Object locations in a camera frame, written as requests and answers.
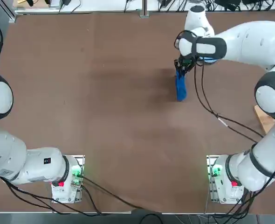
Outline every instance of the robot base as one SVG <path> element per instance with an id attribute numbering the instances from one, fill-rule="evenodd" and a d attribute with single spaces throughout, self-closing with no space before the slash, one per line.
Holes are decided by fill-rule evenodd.
<path id="1" fill-rule="evenodd" d="M 226 158 L 227 155 L 208 155 L 206 157 L 211 201 L 221 204 L 236 204 L 243 196 L 244 186 L 232 186 L 226 174 Z"/>
<path id="2" fill-rule="evenodd" d="M 66 155 L 69 162 L 69 173 L 65 182 L 59 183 L 59 186 L 51 184 L 52 198 L 61 203 L 76 203 L 82 200 L 81 185 L 82 178 L 77 174 L 83 174 L 84 156 Z"/>

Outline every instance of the metal bracket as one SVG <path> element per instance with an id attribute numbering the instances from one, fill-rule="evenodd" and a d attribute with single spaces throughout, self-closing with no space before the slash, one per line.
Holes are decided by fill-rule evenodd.
<path id="1" fill-rule="evenodd" d="M 142 1 L 143 1 L 142 11 L 140 11 L 139 17 L 143 19 L 149 18 L 149 12 L 147 11 L 148 0 L 142 0 Z"/>
<path id="2" fill-rule="evenodd" d="M 4 12 L 8 15 L 9 22 L 15 22 L 16 14 L 13 10 L 10 9 L 10 7 L 7 5 L 7 3 L 4 2 L 4 0 L 0 0 L 0 6 L 4 10 Z"/>

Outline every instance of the blue object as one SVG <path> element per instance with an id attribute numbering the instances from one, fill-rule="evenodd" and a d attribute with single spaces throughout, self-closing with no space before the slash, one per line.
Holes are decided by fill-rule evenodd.
<path id="1" fill-rule="evenodd" d="M 185 77 L 183 75 L 180 75 L 178 70 L 176 70 L 176 91 L 178 101 L 182 101 L 187 97 Z"/>

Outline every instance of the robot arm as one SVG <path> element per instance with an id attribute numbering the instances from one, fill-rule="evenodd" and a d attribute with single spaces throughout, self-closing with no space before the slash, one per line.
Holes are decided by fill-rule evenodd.
<path id="1" fill-rule="evenodd" d="M 0 119 L 10 113 L 12 106 L 13 92 L 0 76 Z M 22 140 L 0 130 L 0 177 L 12 184 L 51 182 L 54 199 L 74 203 L 80 186 L 73 174 L 81 174 L 81 170 L 76 158 L 62 155 L 57 148 L 28 150 Z"/>
<path id="2" fill-rule="evenodd" d="M 213 58 L 262 67 L 266 74 L 257 83 L 254 96 L 259 107 L 275 119 L 275 22 L 253 21 L 213 33 L 204 8 L 192 7 L 185 31 L 177 40 L 181 55 L 187 60 Z M 214 177 L 221 203 L 228 198 L 236 203 L 243 187 L 260 190 L 275 170 L 275 125 L 251 150 L 221 155 L 215 165 L 222 169 Z"/>

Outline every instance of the tabletop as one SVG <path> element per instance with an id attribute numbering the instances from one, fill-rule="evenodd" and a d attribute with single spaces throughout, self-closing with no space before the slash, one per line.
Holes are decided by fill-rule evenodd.
<path id="1" fill-rule="evenodd" d="M 0 57 L 0 74 L 14 92 L 13 110 L 0 127 L 25 141 L 28 149 L 50 146 L 63 154 L 84 154 L 85 175 L 133 204 L 159 212 L 203 213 L 206 155 L 239 153 L 252 143 L 201 107 L 193 73 L 186 78 L 187 99 L 176 101 L 173 60 L 179 53 L 173 42 L 185 16 L 19 17 L 9 26 Z M 275 21 L 275 12 L 207 17 L 218 33 L 247 21 Z M 263 74 L 261 68 L 229 61 L 206 66 L 211 107 L 261 132 L 253 107 L 254 86 Z M 132 209 L 88 187 L 99 210 Z M 50 196 L 47 183 L 20 188 Z M 93 211 L 85 197 L 73 206 Z M 207 212 L 229 208 L 209 202 Z M 0 212 L 5 211 L 46 210 L 19 201 L 0 181 Z M 275 183 L 256 198 L 250 212 L 275 214 Z"/>

